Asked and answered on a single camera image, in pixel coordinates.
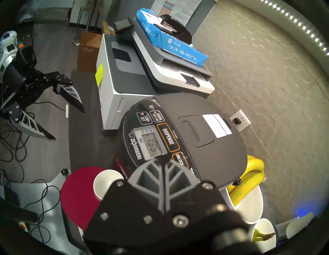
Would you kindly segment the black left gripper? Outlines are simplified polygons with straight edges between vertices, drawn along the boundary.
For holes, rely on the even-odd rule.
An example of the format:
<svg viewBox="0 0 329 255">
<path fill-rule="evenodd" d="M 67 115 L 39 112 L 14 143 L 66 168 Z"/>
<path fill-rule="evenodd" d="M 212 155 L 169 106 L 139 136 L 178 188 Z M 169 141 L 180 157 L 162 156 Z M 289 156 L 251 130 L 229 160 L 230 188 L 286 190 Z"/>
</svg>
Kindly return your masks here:
<svg viewBox="0 0 329 255">
<path fill-rule="evenodd" d="M 9 64 L 4 72 L 4 94 L 1 96 L 1 108 L 9 116 L 11 124 L 27 136 L 55 141 L 56 138 L 40 126 L 21 108 L 33 104 L 50 86 L 69 104 L 85 113 L 84 106 L 73 82 L 59 72 L 42 73 L 35 68 L 22 69 Z"/>
</svg>

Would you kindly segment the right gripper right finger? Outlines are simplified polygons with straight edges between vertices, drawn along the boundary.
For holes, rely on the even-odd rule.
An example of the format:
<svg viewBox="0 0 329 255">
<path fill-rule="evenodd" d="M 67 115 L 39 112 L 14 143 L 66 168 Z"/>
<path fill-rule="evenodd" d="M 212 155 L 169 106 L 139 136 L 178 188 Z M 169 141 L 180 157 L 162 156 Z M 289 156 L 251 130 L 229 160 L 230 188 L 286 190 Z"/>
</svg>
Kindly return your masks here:
<svg viewBox="0 0 329 255">
<path fill-rule="evenodd" d="M 175 228 L 169 247 L 244 247 L 244 223 L 210 181 L 198 179 L 168 157 L 156 157 L 163 174 L 164 207 Z"/>
</svg>

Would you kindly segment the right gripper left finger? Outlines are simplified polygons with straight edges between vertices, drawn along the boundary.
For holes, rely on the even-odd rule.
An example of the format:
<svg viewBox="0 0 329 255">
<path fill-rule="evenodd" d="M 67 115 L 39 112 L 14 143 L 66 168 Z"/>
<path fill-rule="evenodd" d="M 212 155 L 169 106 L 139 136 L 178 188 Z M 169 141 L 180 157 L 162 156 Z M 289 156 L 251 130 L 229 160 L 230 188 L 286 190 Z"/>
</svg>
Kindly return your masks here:
<svg viewBox="0 0 329 255">
<path fill-rule="evenodd" d="M 163 238 L 164 169 L 163 158 L 156 157 L 110 186 L 84 235 L 90 251 L 141 248 Z"/>
</svg>

